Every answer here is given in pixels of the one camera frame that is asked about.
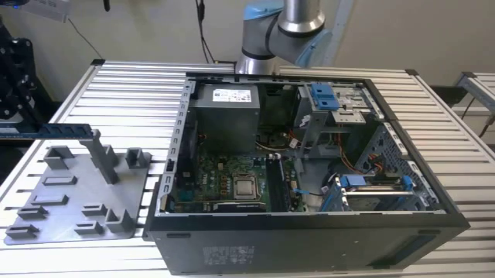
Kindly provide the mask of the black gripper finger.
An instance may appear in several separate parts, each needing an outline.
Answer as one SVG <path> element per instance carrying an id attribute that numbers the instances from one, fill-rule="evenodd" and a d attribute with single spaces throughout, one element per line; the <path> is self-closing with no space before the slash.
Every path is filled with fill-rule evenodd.
<path id="1" fill-rule="evenodd" d="M 24 120 L 36 121 L 35 100 L 13 60 L 11 40 L 1 38 L 1 125 L 17 125 Z"/>

